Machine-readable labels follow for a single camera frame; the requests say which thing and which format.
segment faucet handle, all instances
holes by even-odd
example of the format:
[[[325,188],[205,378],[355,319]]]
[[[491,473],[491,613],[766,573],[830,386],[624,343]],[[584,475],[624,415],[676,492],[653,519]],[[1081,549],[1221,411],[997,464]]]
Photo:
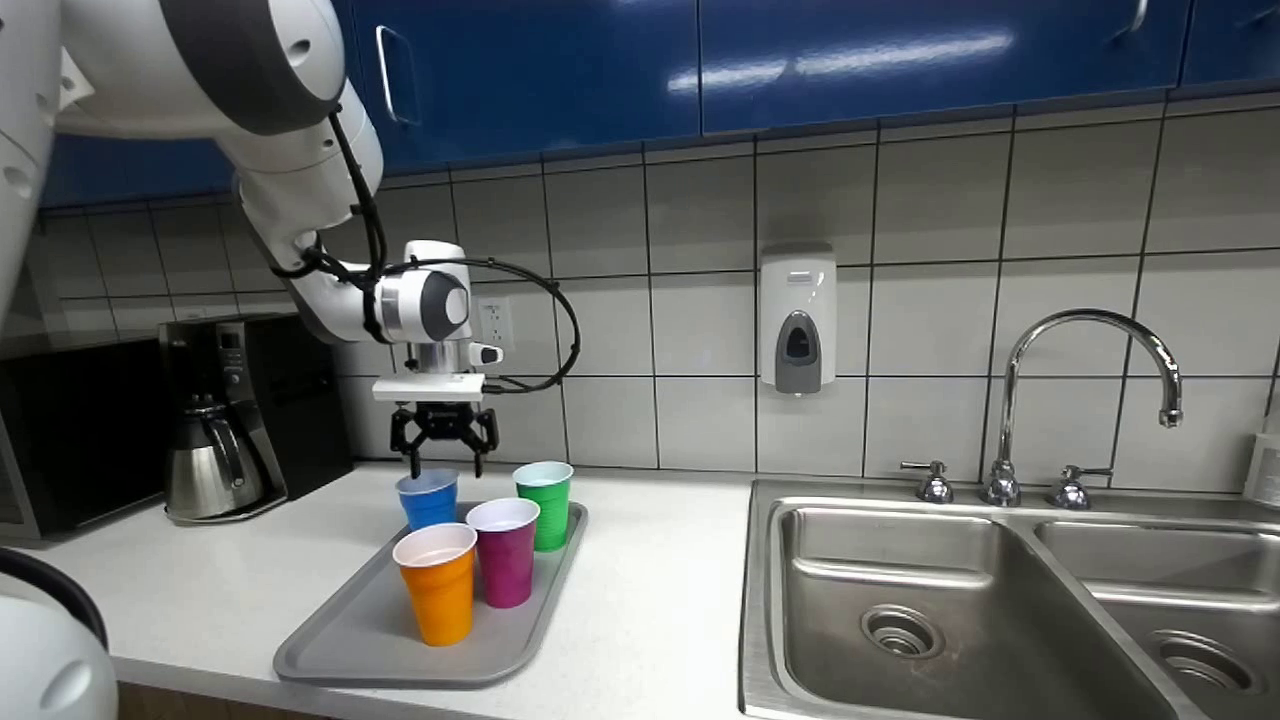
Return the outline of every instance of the faucet handle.
[[[992,475],[986,480],[986,502],[1002,505],[1002,508],[1014,508],[1014,505],[1026,502],[1026,492],[1017,488],[1017,469],[1014,469],[1007,455],[992,464]]]
[[[930,502],[930,505],[953,505],[957,502],[957,488],[950,486],[950,464],[943,460],[899,464],[899,469],[924,475],[924,486],[916,488],[920,502]]]
[[[1114,475],[1114,469],[1067,464],[1064,480],[1056,486],[1056,492],[1047,502],[1062,505],[1062,508],[1090,508],[1090,492],[1081,486],[1085,475]]]

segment pink cup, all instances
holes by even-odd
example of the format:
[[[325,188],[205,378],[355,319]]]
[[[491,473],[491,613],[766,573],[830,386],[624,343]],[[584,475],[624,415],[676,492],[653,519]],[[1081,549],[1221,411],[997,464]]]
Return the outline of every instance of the pink cup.
[[[518,608],[533,595],[533,523],[535,505],[521,495],[487,502],[470,513],[479,532],[479,595],[491,608]]]

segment kitchen counter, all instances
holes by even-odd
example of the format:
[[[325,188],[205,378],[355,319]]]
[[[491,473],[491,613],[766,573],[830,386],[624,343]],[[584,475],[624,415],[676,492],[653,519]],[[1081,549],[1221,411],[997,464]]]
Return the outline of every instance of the kitchen counter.
[[[280,685],[277,648],[403,523],[400,469],[352,475],[247,523],[172,528],[146,508],[34,558],[99,606],[120,681],[320,716],[697,716],[736,712],[745,480],[584,473],[593,513],[535,662],[472,694]],[[466,480],[466,502],[511,492]]]

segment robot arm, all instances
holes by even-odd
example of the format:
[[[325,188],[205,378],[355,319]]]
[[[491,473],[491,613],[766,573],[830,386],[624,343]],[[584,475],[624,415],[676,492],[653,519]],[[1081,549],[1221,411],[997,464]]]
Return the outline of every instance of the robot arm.
[[[466,442],[477,460],[495,443],[491,415],[472,421],[479,370],[500,352],[472,343],[457,246],[413,240],[408,267],[370,283],[352,282],[364,263],[328,259],[341,278],[315,274],[315,238],[360,206],[355,174],[370,192],[385,175],[328,0],[0,0],[0,311],[52,134],[218,141],[266,256],[312,329],[413,350],[413,371],[377,386],[377,401],[400,404],[394,443]]]

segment tile backsplash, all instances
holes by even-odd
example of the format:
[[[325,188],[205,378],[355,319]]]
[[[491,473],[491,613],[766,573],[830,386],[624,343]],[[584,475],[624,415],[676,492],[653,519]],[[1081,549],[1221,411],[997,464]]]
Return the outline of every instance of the tile backsplash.
[[[1237,492],[1280,343],[1280,96],[759,135],[394,182],[394,238],[447,238],[564,282],[584,329],[572,380],[491,401],[500,460],[759,475],[899,475],[992,464],[1014,340],[1056,308],[1151,324],[1185,366],[1190,421],[1155,430],[1161,380],[1114,329],[1062,329],[1017,392],[1017,464],[1108,464],[1117,488]],[[360,256],[360,232],[328,246]],[[839,259],[839,380],[758,380],[758,263]],[[52,343],[164,319],[294,308],[227,202],[46,218],[28,252]],[[553,371],[568,319],[477,274],[479,336],[507,371]],[[341,350],[350,430],[388,451],[370,401],[388,350]]]

